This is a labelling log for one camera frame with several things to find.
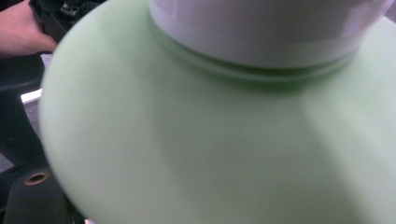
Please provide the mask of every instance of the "pale green plastic shade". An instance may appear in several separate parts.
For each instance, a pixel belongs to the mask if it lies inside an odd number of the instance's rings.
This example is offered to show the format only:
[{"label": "pale green plastic shade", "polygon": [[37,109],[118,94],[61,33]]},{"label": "pale green plastic shade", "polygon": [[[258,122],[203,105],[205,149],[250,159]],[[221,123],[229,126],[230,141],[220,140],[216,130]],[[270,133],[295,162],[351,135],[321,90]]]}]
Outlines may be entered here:
[{"label": "pale green plastic shade", "polygon": [[394,23],[381,19],[333,74],[291,82],[231,75],[171,42],[146,1],[111,0],[54,54],[44,145],[87,217],[396,223]]}]

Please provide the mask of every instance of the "metal grommet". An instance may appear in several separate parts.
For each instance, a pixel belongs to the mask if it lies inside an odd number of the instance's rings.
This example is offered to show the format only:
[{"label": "metal grommet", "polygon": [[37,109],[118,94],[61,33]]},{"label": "metal grommet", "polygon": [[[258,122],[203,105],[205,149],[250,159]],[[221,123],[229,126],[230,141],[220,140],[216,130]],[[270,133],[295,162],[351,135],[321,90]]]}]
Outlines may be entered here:
[{"label": "metal grommet", "polygon": [[33,186],[40,184],[44,182],[48,177],[50,176],[50,173],[48,171],[43,171],[43,172],[38,172],[32,175],[29,175],[23,183],[27,186]]}]

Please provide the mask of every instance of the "white strip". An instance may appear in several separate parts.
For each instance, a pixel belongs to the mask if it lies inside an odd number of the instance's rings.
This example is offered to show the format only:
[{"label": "white strip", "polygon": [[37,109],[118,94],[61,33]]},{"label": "white strip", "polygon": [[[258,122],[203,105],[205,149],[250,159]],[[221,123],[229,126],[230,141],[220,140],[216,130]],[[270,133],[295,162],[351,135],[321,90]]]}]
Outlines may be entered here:
[{"label": "white strip", "polygon": [[37,100],[38,98],[40,98],[41,92],[42,92],[42,90],[40,89],[38,91],[32,91],[32,92],[25,93],[24,95],[21,96],[22,102],[24,104],[27,104],[29,102]]},{"label": "white strip", "polygon": [[85,219],[84,222],[85,222],[85,224],[95,224],[95,223],[93,223],[93,221],[90,220],[90,219]]}]

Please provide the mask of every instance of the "black fabric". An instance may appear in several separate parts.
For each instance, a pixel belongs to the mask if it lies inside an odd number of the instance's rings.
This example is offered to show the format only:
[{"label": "black fabric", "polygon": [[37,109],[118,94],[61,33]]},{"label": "black fabric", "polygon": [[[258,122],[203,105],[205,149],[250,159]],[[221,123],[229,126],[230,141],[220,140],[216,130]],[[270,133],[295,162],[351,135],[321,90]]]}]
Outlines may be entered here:
[{"label": "black fabric", "polygon": [[74,6],[81,3],[83,0],[64,0],[68,5]]},{"label": "black fabric", "polygon": [[21,1],[22,0],[0,0],[0,11],[6,9],[8,7],[12,7]]},{"label": "black fabric", "polygon": [[12,183],[23,175],[26,175],[33,169],[48,167],[49,164],[44,155],[36,159],[31,159],[23,164],[15,165],[0,174],[0,211],[3,213],[7,208],[8,195],[11,190]]},{"label": "black fabric", "polygon": [[70,224],[71,210],[50,169],[36,169],[12,185],[4,224]]},{"label": "black fabric", "polygon": [[38,0],[38,3],[40,6],[43,7],[43,9],[49,13],[54,13],[57,10],[59,10],[62,5],[64,4],[64,1],[62,0]]},{"label": "black fabric", "polygon": [[14,165],[44,154],[21,95],[38,90],[44,64],[38,55],[0,61],[0,153]]}]

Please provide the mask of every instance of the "plastic surface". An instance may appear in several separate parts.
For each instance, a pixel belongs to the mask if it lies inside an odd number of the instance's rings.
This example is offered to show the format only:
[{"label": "plastic surface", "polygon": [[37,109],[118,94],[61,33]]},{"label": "plastic surface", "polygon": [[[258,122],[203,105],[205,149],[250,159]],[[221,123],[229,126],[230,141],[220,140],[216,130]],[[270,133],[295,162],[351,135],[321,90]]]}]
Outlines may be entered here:
[{"label": "plastic surface", "polygon": [[147,1],[108,1],[45,76],[47,156],[97,224],[394,224],[395,36],[381,19],[337,72],[266,82],[172,44]]},{"label": "plastic surface", "polygon": [[170,36],[219,60],[295,68],[328,63],[359,47],[393,0],[150,0]]},{"label": "plastic surface", "polygon": [[39,55],[21,56],[0,61],[0,94],[24,94],[39,88],[44,64]]}]

